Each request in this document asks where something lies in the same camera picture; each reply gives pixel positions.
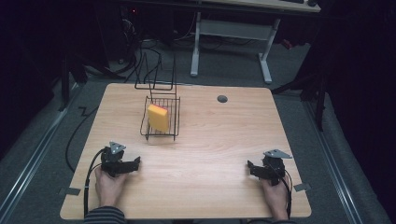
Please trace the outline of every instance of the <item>gray carpet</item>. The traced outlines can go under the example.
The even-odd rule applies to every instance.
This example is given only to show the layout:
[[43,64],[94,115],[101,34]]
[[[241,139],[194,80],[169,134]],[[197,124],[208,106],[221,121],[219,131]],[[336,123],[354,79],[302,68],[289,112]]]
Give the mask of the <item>gray carpet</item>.
[[[145,45],[148,47],[154,43],[147,42]],[[271,85],[263,82],[262,72],[255,54],[239,50],[230,52],[222,48],[203,49],[199,76],[190,77],[191,47],[174,46],[169,48],[158,44],[153,49],[162,55],[163,70],[159,74],[160,77],[164,77],[163,80],[167,80],[166,76],[171,74],[173,57],[176,55],[177,81],[180,83],[273,89],[294,79],[309,46],[296,47],[291,50],[284,49],[279,45],[272,47],[268,58],[274,80]],[[155,66],[158,54],[149,49],[144,49],[143,52],[147,53],[149,67]],[[64,201],[64,196],[60,195],[59,191],[61,188],[69,186],[73,176],[65,162],[66,146],[77,126],[85,119],[82,116],[83,109],[80,107],[86,108],[86,114],[93,111],[100,104],[105,87],[110,82],[120,81],[90,76],[88,83],[79,88],[80,93],[68,107],[64,119],[50,141],[45,158],[7,223],[81,223],[81,221],[62,220],[59,216]],[[7,197],[24,165],[33,155],[41,136],[58,114],[57,109],[61,105],[59,86],[54,91],[56,97],[36,116],[14,148],[0,163],[0,176],[4,180],[0,191],[2,201]],[[298,223],[349,223],[347,213],[326,166],[321,150],[322,142],[320,142],[316,127],[312,124],[312,118],[307,112],[308,103],[301,102],[297,93],[297,91],[286,91],[283,94],[275,95],[276,106],[301,178],[312,188],[307,192],[312,215],[295,220]],[[344,174],[346,184],[351,189],[352,197],[360,210],[362,222],[390,223],[343,137],[328,97],[326,105],[323,134]],[[85,120],[70,142],[68,158],[73,167],[76,167],[78,163],[94,115],[93,113]]]

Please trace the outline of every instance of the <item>table top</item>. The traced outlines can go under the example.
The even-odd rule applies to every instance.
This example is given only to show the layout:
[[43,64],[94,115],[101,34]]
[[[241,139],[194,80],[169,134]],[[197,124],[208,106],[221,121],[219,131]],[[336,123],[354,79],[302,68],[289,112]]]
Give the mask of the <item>table top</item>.
[[307,0],[304,0],[302,4],[280,1],[280,0],[202,0],[202,1],[209,3],[240,5],[246,7],[268,7],[273,9],[284,9],[291,11],[320,12],[320,7],[318,5],[314,7],[310,7],[307,4]]
[[[71,188],[84,189],[93,156],[109,141],[126,146],[124,161],[141,157],[130,173],[118,207],[126,218],[270,217],[257,177],[247,160],[262,165],[263,152],[292,152],[272,93],[265,88],[177,86],[179,134],[140,133],[149,91],[131,84],[109,84],[99,106]],[[218,101],[219,95],[228,98]],[[300,184],[294,159],[284,160],[294,185]],[[98,206],[92,173],[89,209]],[[292,217],[308,217],[304,191],[292,193]],[[83,219],[83,190],[67,195],[64,219]]]

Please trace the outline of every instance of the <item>hand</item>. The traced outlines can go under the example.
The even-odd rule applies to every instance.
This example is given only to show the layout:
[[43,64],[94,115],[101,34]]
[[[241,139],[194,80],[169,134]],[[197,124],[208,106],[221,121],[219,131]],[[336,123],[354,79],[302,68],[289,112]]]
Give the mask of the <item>hand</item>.
[[[284,178],[289,187],[289,179]],[[288,220],[288,190],[282,181],[279,184],[271,186],[271,180],[260,179],[262,188],[264,189],[265,201],[270,207],[271,213],[275,220]]]
[[95,169],[96,193],[99,197],[100,206],[116,206],[125,182],[127,174],[117,177],[110,176],[101,167]]

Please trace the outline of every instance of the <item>striped sleeve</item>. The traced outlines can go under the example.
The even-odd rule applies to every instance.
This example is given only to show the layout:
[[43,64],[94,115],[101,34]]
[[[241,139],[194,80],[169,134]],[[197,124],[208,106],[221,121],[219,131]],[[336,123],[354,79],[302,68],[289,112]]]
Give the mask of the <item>striped sleeve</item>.
[[91,210],[84,218],[84,224],[125,224],[125,216],[120,209],[111,206]]

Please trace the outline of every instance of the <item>yellow sponge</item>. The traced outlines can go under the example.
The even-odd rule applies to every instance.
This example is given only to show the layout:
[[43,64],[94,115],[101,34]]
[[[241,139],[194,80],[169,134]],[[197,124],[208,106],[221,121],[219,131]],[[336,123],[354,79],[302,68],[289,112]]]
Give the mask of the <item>yellow sponge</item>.
[[152,128],[165,133],[169,129],[168,110],[157,105],[149,105],[148,123]]

